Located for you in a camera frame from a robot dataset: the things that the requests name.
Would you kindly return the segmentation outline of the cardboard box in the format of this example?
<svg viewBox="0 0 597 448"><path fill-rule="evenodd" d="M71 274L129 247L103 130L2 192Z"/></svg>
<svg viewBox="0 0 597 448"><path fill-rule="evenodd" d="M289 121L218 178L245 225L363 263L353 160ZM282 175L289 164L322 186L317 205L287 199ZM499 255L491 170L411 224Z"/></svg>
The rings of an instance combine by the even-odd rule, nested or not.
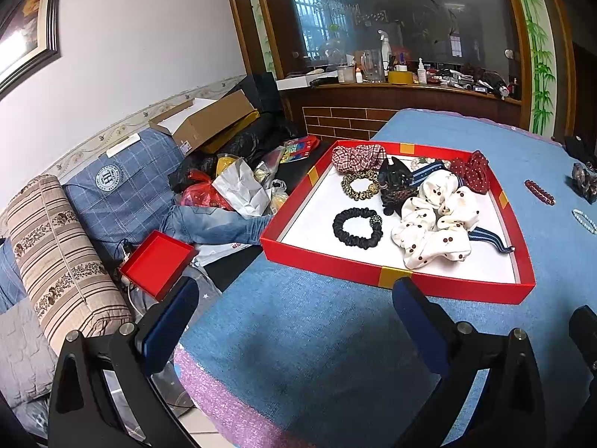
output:
<svg viewBox="0 0 597 448"><path fill-rule="evenodd" d="M170 137L188 155L256 108L242 90L219 100L195 98L149 120L149 127Z"/></svg>

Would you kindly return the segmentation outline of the red polka dot bow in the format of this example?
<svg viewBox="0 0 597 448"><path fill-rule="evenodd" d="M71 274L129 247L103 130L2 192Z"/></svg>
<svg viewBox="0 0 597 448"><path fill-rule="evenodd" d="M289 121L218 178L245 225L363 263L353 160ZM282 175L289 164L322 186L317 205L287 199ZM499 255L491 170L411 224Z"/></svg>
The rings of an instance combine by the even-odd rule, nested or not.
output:
<svg viewBox="0 0 597 448"><path fill-rule="evenodd" d="M454 159L450 163L449 170L472 192L486 194L490 190L489 162L479 150L474 151L467 161L460 158Z"/></svg>

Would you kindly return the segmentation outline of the black scrunchie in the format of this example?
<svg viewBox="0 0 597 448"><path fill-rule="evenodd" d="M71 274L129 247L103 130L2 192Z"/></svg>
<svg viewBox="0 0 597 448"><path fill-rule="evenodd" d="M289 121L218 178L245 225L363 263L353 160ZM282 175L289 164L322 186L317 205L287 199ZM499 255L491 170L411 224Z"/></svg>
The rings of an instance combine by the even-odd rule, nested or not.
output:
<svg viewBox="0 0 597 448"><path fill-rule="evenodd" d="M381 216L366 207L351 207L339 212L332 228L339 242L362 250L375 248L384 235Z"/></svg>

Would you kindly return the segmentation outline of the black hair claw clip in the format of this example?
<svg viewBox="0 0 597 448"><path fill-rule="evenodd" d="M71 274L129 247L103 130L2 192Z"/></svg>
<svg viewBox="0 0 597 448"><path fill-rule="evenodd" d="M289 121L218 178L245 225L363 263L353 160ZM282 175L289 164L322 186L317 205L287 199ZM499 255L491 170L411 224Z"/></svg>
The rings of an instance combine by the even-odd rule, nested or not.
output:
<svg viewBox="0 0 597 448"><path fill-rule="evenodd" d="M398 158L387 157L378 170L384 215L401 214L405 202L418 194L411 170Z"/></svg>

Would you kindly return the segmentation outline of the colourful booklet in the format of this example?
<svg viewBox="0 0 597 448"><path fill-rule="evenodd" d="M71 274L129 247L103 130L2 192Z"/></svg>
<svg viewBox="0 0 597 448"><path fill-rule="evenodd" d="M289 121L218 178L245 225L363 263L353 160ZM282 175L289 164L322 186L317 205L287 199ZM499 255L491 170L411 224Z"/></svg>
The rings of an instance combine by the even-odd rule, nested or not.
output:
<svg viewBox="0 0 597 448"><path fill-rule="evenodd" d="M305 136L298 139L286 141L283 144L283 152L280 164L297 162L306 159L311 151L318 148L320 140L315 136Z"/></svg>

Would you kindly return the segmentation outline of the red plaid scrunchie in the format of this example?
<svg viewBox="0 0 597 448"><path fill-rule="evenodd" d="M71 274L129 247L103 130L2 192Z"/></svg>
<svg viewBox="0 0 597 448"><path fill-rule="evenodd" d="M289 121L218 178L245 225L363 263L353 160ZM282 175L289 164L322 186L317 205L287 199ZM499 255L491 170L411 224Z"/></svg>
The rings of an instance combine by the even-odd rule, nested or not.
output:
<svg viewBox="0 0 597 448"><path fill-rule="evenodd" d="M378 170L386 158L387 152L380 144L337 146L332 152L332 164L339 174Z"/></svg>

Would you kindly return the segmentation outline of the white paper bag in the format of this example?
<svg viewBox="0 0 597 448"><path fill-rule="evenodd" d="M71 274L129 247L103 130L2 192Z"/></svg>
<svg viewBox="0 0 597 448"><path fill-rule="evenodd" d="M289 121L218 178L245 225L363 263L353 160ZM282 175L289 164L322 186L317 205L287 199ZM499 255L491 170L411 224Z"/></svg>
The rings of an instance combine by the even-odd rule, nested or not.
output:
<svg viewBox="0 0 597 448"><path fill-rule="evenodd" d="M244 218L261 217L270 198L242 158L237 159L215 180L215 190Z"/></svg>

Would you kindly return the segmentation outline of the white cherry print scrunchie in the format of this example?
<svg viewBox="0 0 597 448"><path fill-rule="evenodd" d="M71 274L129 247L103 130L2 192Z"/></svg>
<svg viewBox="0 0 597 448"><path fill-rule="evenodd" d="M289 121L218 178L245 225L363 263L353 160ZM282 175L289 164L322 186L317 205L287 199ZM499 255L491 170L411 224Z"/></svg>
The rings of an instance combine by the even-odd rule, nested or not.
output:
<svg viewBox="0 0 597 448"><path fill-rule="evenodd" d="M420 269L436 259L465 261L472 252L469 232L479 221L477 205L476 194L452 172L432 172L405 202L391 232L406 268Z"/></svg>

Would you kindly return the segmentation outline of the blue bed cover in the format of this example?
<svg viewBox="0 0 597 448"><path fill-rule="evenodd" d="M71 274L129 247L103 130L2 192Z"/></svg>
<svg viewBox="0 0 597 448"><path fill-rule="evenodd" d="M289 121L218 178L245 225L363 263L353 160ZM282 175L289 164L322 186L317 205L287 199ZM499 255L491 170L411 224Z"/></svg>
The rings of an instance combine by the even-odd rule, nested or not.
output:
<svg viewBox="0 0 597 448"><path fill-rule="evenodd" d="M589 370L568 333L596 302L596 238L573 217L596 208L570 187L572 158L554 143L482 120L404 109L381 141L481 151L503 186L536 284L517 305L443 301L481 332L522 328L546 402L547 439L568 429ZM186 332L176 373L216 429L239 447L388 447L437 384L386 290L259 257Z"/></svg>

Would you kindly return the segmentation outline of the striped beige pillow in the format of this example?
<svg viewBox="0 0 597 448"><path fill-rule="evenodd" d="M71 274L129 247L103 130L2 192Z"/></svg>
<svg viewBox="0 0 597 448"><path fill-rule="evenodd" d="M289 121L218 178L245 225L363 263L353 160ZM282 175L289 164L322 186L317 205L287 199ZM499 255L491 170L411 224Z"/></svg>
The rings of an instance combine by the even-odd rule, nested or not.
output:
<svg viewBox="0 0 597 448"><path fill-rule="evenodd" d="M33 178L9 202L6 225L25 292L54 352L69 332L100 337L132 321L57 177Z"/></svg>

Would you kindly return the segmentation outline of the framed wall picture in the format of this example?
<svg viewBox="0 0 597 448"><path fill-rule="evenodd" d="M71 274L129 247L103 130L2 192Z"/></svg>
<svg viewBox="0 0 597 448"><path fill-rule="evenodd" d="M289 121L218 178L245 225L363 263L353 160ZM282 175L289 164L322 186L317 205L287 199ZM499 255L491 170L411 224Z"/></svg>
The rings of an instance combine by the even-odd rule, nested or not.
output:
<svg viewBox="0 0 597 448"><path fill-rule="evenodd" d="M1 23L1 98L59 57L59 0L21 0Z"/></svg>

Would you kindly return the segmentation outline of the leopard print scrunchie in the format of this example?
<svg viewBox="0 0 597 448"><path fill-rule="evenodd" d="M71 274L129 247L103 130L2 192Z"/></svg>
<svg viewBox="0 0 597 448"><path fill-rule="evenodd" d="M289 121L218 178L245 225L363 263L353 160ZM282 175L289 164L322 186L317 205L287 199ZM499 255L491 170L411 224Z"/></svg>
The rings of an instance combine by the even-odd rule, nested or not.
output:
<svg viewBox="0 0 597 448"><path fill-rule="evenodd" d="M374 170L348 173L341 180L341 188L346 196L355 201L367 200L379 193L378 172Z"/></svg>

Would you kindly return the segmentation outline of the blue jeans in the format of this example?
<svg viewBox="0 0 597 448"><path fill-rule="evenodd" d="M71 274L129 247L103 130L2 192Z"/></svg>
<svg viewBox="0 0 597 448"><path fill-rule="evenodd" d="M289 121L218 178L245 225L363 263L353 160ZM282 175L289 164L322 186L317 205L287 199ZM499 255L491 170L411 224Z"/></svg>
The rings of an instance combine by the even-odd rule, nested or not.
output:
<svg viewBox="0 0 597 448"><path fill-rule="evenodd" d="M240 243L258 246L272 219L242 217L237 211L217 207L173 205L163 219L160 231L190 245Z"/></svg>

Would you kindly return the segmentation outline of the red tray box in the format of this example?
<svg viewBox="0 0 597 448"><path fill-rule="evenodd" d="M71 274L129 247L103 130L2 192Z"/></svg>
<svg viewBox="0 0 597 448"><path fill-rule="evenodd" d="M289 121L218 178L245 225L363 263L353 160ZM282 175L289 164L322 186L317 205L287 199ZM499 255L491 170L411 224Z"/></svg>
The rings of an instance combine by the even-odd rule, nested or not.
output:
<svg viewBox="0 0 597 448"><path fill-rule="evenodd" d="M336 141L290 193L261 236L268 260L382 288L409 277L431 296L523 301L535 275L494 172L479 194L449 169L453 160L468 162L468 152L381 143L388 164L408 168L414 191L385 214L378 173L342 174L334 163L335 151L361 146Z"/></svg>

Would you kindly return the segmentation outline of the glass pitcher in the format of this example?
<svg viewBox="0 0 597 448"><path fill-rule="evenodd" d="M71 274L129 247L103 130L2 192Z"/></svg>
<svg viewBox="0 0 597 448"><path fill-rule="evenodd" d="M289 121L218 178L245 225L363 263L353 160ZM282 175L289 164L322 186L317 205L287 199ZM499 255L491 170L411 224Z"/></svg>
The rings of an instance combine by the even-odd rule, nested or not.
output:
<svg viewBox="0 0 597 448"><path fill-rule="evenodd" d="M385 83L385 71L382 66L380 50L366 50L360 58L363 80L368 83Z"/></svg>

